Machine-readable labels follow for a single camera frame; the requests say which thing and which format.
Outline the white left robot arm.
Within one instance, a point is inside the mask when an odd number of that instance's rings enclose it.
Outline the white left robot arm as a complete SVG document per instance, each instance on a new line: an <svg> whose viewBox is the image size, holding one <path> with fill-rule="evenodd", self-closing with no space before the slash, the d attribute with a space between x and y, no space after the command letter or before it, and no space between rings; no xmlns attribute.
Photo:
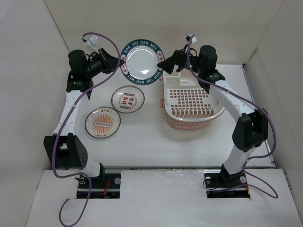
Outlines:
<svg viewBox="0 0 303 227"><path fill-rule="evenodd" d="M87 149L76 135L76 128L90 100L93 77L100 73L114 74L124 60L110 55L103 48L90 55L83 50L73 50L68 59L71 70L65 105L58 125L51 136L45 136L43 144L54 171L74 170L77 174L89 176L90 183L99 188L106 182L103 166L88 158Z"/></svg>

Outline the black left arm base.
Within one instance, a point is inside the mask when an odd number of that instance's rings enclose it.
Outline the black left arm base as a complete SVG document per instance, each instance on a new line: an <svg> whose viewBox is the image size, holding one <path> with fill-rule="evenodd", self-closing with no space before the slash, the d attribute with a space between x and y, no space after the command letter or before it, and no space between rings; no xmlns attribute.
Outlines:
<svg viewBox="0 0 303 227"><path fill-rule="evenodd" d="M89 181L86 177L75 178L79 184L76 191L77 199L85 199L89 193ZM119 199L120 198L120 173L107 173L104 179L101 177L91 178L90 199Z"/></svg>

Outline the green rimmed white plate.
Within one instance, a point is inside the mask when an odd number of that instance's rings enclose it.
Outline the green rimmed white plate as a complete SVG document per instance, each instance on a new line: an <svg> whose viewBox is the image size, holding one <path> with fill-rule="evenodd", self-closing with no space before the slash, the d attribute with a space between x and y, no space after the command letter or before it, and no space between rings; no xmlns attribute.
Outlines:
<svg viewBox="0 0 303 227"><path fill-rule="evenodd" d="M135 39L121 51L120 67L123 76L131 83L146 86L156 82L163 74L158 64L165 60L162 49L153 41Z"/></svg>

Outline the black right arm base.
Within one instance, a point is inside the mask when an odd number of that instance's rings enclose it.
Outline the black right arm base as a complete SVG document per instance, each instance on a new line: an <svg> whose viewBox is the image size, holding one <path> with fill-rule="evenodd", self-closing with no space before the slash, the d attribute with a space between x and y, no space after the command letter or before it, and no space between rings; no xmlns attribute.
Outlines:
<svg viewBox="0 0 303 227"><path fill-rule="evenodd" d="M245 174L224 180L220 173L204 173L203 187L208 199L247 198L250 199L247 178Z"/></svg>

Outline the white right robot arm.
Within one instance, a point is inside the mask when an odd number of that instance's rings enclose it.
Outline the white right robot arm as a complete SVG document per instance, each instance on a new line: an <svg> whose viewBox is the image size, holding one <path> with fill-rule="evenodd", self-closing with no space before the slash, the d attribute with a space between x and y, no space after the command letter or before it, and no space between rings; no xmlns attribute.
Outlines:
<svg viewBox="0 0 303 227"><path fill-rule="evenodd" d="M200 87L233 117L236 123L232 133L234 146L219 173L220 183L230 186L244 172L252 152L267 140L269 120L266 111L229 87L225 77L216 69L217 58L216 49L210 45L203 45L196 56L191 55L186 45L157 66L168 74L172 74L175 67L177 72L183 69L192 72Z"/></svg>

